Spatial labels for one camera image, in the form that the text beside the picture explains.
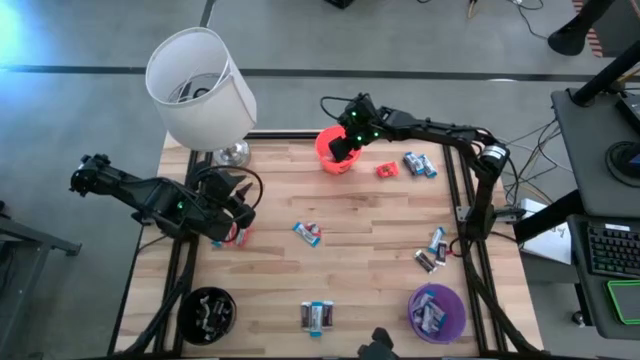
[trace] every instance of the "table lamp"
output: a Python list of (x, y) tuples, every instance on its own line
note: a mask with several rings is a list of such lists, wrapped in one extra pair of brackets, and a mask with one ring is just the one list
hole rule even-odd
[(198, 27), (171, 36), (153, 52), (145, 81), (177, 142), (213, 151), (218, 165), (249, 162), (243, 138), (256, 124), (256, 100), (218, 34)]

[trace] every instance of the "orange cup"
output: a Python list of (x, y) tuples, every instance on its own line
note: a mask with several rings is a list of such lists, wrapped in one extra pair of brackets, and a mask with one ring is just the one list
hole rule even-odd
[(329, 150), (329, 143), (337, 137), (345, 137), (344, 128), (340, 125), (322, 130), (316, 138), (316, 154), (318, 154), (320, 163), (326, 172), (334, 175), (339, 175), (349, 170), (362, 152), (362, 150), (351, 150), (344, 161), (336, 162), (331, 150)]

